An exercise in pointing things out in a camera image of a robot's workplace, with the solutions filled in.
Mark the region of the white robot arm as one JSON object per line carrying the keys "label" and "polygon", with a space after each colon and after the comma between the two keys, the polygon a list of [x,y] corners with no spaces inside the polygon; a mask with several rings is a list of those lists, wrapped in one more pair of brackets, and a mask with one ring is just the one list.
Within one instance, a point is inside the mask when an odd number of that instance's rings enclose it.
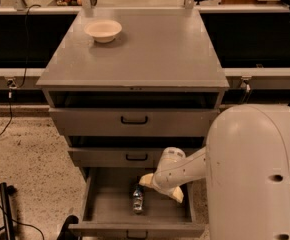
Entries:
{"label": "white robot arm", "polygon": [[207,183],[210,240],[290,240],[290,106],[243,104],[212,123],[190,156],[169,147],[139,184],[177,202]]}

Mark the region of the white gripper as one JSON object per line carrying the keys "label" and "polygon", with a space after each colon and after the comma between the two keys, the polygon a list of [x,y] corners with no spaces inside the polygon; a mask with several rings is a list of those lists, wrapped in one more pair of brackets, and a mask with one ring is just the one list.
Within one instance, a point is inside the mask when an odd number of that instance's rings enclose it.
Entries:
{"label": "white gripper", "polygon": [[173,176],[170,172],[155,172],[154,174],[146,174],[140,178],[139,184],[144,187],[154,187],[156,191],[171,197],[178,203],[183,202],[184,194],[182,189],[179,186],[174,186]]}

